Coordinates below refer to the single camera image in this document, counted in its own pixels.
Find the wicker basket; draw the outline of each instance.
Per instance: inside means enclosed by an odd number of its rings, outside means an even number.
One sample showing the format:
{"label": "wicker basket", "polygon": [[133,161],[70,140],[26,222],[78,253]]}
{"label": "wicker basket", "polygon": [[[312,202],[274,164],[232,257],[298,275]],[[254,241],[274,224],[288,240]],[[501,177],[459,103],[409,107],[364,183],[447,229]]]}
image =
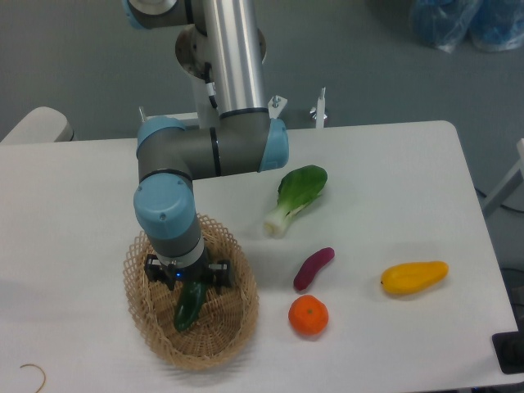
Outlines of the wicker basket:
{"label": "wicker basket", "polygon": [[220,223],[199,216],[212,260],[230,259],[235,286],[207,292],[199,319],[186,331],[174,329],[173,316],[182,284],[174,291],[149,282],[144,273],[148,253],[154,252],[141,233],[124,262],[124,285],[129,312],[151,350],[166,362],[187,370],[202,370],[230,360],[249,341],[258,316],[256,283],[246,257],[233,235]]}

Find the black cable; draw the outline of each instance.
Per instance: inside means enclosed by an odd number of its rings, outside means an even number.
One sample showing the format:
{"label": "black cable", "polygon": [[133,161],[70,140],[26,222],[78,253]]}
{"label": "black cable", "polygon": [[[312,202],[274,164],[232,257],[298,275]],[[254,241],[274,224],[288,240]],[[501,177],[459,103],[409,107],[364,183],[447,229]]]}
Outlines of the black cable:
{"label": "black cable", "polygon": [[[479,190],[478,188],[475,187],[475,191],[477,192],[478,195],[480,195],[481,197],[483,198],[486,198],[487,195],[482,192],[481,190]],[[519,210],[519,209],[515,209],[514,207],[511,207],[511,206],[508,206],[508,205],[505,205],[505,204],[502,204],[500,205],[500,207],[504,210],[507,210],[507,211],[511,211],[513,213],[517,213],[519,215],[524,215],[524,210]]]}

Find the blue joint cap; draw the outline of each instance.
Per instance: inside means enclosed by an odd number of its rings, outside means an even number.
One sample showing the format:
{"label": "blue joint cap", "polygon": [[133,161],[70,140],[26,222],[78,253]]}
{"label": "blue joint cap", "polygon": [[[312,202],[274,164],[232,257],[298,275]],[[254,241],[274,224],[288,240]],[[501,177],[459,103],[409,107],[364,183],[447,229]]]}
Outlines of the blue joint cap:
{"label": "blue joint cap", "polygon": [[280,119],[271,119],[268,141],[260,162],[259,172],[282,168],[289,160],[289,140],[286,125]]}
{"label": "blue joint cap", "polygon": [[144,121],[138,130],[137,155],[140,145],[142,145],[142,143],[156,131],[160,131],[162,129],[181,129],[182,131],[185,131],[186,126],[182,121],[175,119],[174,117],[167,116],[151,117],[150,119]]}
{"label": "blue joint cap", "polygon": [[184,234],[195,219],[195,197],[175,174],[153,174],[138,186],[134,211],[144,232],[168,240]]}
{"label": "blue joint cap", "polygon": [[135,19],[133,13],[131,12],[131,7],[129,6],[128,0],[122,0],[122,7],[124,8],[125,15],[128,17],[129,24],[132,25],[135,29],[145,30],[146,28]]}

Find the green chili pepper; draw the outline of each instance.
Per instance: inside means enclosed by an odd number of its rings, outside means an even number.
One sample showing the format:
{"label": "green chili pepper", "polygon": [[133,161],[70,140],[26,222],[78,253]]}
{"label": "green chili pepper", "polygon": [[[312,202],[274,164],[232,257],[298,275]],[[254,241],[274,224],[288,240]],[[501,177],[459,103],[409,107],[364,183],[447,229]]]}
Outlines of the green chili pepper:
{"label": "green chili pepper", "polygon": [[198,319],[201,307],[206,302],[207,284],[188,281],[182,286],[177,309],[174,311],[174,328],[179,332],[188,329]]}

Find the yellow mango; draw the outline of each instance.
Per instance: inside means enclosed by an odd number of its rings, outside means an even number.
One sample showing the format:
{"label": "yellow mango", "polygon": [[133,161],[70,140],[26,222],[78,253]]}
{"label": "yellow mango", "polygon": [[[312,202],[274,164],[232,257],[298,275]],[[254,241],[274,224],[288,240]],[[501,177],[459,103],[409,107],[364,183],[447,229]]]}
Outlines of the yellow mango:
{"label": "yellow mango", "polygon": [[448,274],[446,262],[409,262],[392,266],[382,273],[381,284],[386,292],[408,295],[439,282]]}

